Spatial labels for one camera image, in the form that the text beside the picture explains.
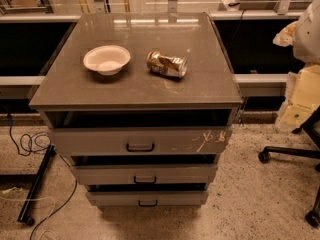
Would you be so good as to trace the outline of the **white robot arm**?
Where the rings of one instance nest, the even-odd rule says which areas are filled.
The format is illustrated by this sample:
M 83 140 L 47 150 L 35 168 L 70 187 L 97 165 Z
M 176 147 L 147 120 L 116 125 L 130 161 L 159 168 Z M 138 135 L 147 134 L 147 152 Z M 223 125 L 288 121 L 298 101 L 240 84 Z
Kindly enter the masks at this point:
M 313 0 L 300 18 L 284 27 L 273 39 L 275 45 L 291 46 L 293 55 L 305 63 L 298 73 L 289 72 L 285 101 L 276 126 L 293 131 L 320 106 L 320 0 Z

